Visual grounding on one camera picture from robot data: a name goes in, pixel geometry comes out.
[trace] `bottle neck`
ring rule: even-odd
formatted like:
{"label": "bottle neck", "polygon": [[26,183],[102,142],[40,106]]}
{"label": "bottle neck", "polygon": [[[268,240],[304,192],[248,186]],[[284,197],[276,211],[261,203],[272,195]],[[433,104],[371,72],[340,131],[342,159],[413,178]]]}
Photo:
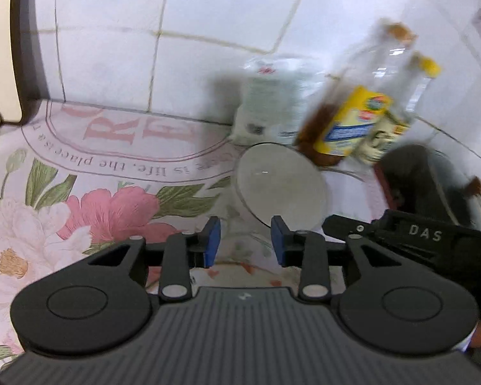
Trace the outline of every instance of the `bottle neck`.
{"label": "bottle neck", "polygon": [[413,120],[417,115],[418,103],[431,81],[432,78],[420,69],[403,74],[402,79],[394,83],[393,90],[389,91],[393,98],[390,113],[404,123]]}
{"label": "bottle neck", "polygon": [[376,88],[381,88],[384,82],[399,70],[407,49],[408,46],[391,36],[384,40],[378,48],[370,68]]}

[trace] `bottle cap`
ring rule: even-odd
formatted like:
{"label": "bottle cap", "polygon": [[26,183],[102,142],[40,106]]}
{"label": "bottle cap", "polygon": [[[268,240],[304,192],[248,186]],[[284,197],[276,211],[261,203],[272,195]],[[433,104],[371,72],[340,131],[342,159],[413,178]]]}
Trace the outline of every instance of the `bottle cap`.
{"label": "bottle cap", "polygon": [[387,29],[387,33],[405,45],[410,45],[417,37],[402,23],[391,24]]}
{"label": "bottle cap", "polygon": [[442,72],[442,68],[433,59],[426,56],[421,57],[419,65],[430,78],[436,78]]}

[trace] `tile grout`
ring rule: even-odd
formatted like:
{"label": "tile grout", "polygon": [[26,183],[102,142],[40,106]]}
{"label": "tile grout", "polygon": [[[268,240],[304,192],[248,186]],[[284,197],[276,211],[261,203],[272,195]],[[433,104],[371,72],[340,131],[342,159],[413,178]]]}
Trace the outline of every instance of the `tile grout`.
{"label": "tile grout", "polygon": [[456,139],[454,136],[450,135],[449,133],[447,133],[445,130],[442,130],[440,127],[437,127],[436,125],[430,123],[428,120],[422,118],[422,117],[418,117],[418,120],[423,122],[424,124],[427,124],[429,127],[433,128],[434,130],[437,131],[437,133],[442,133],[444,134],[445,136],[449,137],[450,139],[454,140],[456,143],[458,143],[459,145],[463,146],[465,149],[467,149],[469,152],[473,153],[474,155],[476,155],[479,159],[481,159],[481,156],[476,153],[475,151],[473,151],[472,149],[470,149],[470,147],[468,147],[467,145],[465,145],[464,143],[462,143],[461,141],[459,141],[458,139]]}
{"label": "tile grout", "polygon": [[208,124],[215,124],[215,125],[224,125],[227,127],[232,127],[232,123],[222,123],[222,122],[215,122],[213,120],[204,120],[200,118],[192,118],[192,117],[183,117],[183,116],[177,116],[173,114],[165,114],[165,113],[155,113],[152,111],[145,111],[145,110],[137,110],[137,109],[131,109],[128,107],[112,107],[112,106],[107,106],[107,105],[102,105],[102,104],[95,104],[92,102],[80,102],[80,101],[59,101],[59,102],[64,102],[72,105],[77,105],[77,106],[88,106],[88,107],[98,107],[104,110],[111,110],[111,111],[124,111],[124,112],[130,112],[130,113],[139,113],[139,114],[149,114],[157,117],[167,117],[167,118],[174,118],[178,120],[188,120],[190,122],[197,122],[197,123],[208,123]]}
{"label": "tile grout", "polygon": [[453,20],[449,12],[445,10],[444,6],[442,6],[440,2],[438,2],[437,0],[429,0],[429,1],[436,7],[436,9],[440,12],[440,14],[444,17],[444,19],[447,20],[447,22],[454,28],[454,30],[456,30],[459,37],[461,38],[466,26],[463,26],[462,28],[460,28],[460,26],[458,26],[458,24]]}
{"label": "tile grout", "polygon": [[[465,27],[464,30],[468,30],[468,28],[472,25],[472,20],[470,23]],[[479,53],[477,53],[477,50],[474,48],[473,44],[470,42],[468,39],[468,35],[466,33],[463,33],[461,36],[461,41],[462,43],[467,47],[468,51],[472,55],[472,57],[476,60],[477,64],[481,67],[481,56],[479,56]]]}
{"label": "tile grout", "polygon": [[94,26],[94,27],[89,27],[89,26],[63,26],[59,27],[58,30],[61,30],[63,32],[81,32],[85,30],[109,30],[112,32],[134,32],[134,33],[149,33],[149,34],[156,34],[157,32],[154,32],[151,29],[136,29],[136,28],[127,28],[127,27],[121,27],[121,26]]}
{"label": "tile grout", "polygon": [[214,45],[218,45],[222,47],[229,47],[231,49],[242,49],[247,52],[259,53],[262,55],[267,55],[268,53],[271,52],[271,51],[265,51],[263,49],[259,49],[257,47],[249,47],[249,46],[239,45],[238,43],[227,42],[225,40],[215,39],[215,38],[206,37],[206,36],[188,35],[184,33],[171,32],[170,30],[161,30],[159,32],[159,35],[173,37],[177,39],[193,40],[196,42],[212,43]]}
{"label": "tile grout", "polygon": [[276,42],[274,43],[274,46],[273,46],[272,50],[270,51],[270,53],[275,53],[278,50],[278,48],[280,47],[280,45],[282,43],[282,40],[285,37],[285,34],[286,34],[286,32],[287,32],[287,30],[290,26],[290,23],[292,22],[296,12],[298,11],[298,8],[301,4],[301,1],[302,0],[295,0],[294,1],[292,7],[290,8],[289,15],[286,18],[285,23],[283,24],[283,26],[280,30],[280,33],[279,33],[278,37],[276,38]]}
{"label": "tile grout", "polygon": [[148,94],[148,108],[147,112],[151,112],[151,104],[153,102],[153,87],[155,84],[155,64],[157,63],[158,45],[160,44],[160,32],[162,31],[162,24],[164,21],[165,5],[168,0],[162,0],[162,9],[160,10],[160,18],[158,20],[158,31],[155,42],[155,52],[153,54],[153,64],[151,66],[151,79],[150,79],[150,89]]}
{"label": "tile grout", "polygon": [[60,63],[59,31],[58,31],[58,22],[57,22],[57,0],[54,1],[54,12],[55,12],[55,47],[57,49],[57,64],[58,64],[58,67],[59,67],[60,85],[63,89],[63,99],[64,99],[64,102],[65,102],[66,101],[66,90],[64,88],[63,67]]}

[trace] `cooking oil bottle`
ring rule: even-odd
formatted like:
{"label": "cooking oil bottle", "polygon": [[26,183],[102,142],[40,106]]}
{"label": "cooking oil bottle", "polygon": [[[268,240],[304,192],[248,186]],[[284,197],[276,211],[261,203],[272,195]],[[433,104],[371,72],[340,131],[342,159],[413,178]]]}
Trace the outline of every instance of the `cooking oil bottle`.
{"label": "cooking oil bottle", "polygon": [[415,35],[404,25],[386,26],[381,42],[342,77],[298,137],[298,150],[319,166],[348,156],[392,104],[390,82],[406,64]]}
{"label": "cooking oil bottle", "polygon": [[353,156],[367,165],[380,160],[414,122],[420,98],[440,72],[441,68],[433,59],[414,53],[409,65],[387,91],[393,99],[392,105],[358,145]]}

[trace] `floral tablecloth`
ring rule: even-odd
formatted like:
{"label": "floral tablecloth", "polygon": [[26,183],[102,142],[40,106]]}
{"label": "floral tablecloth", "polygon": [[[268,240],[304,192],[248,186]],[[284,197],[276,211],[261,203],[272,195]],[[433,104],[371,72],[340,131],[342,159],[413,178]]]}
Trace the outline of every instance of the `floral tablecloth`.
{"label": "floral tablecloth", "polygon": [[[22,352],[9,318],[19,290],[131,235],[161,242],[219,216],[216,265],[191,271],[194,290],[296,288],[299,270],[280,268],[272,246],[230,205],[240,149],[227,142],[228,132],[224,125],[51,101],[39,102],[30,124],[0,129],[0,370]],[[365,221],[383,212],[373,175],[325,178],[335,186],[332,212]],[[149,292],[158,276],[150,269]],[[332,269],[332,277],[341,292],[341,271]]]}

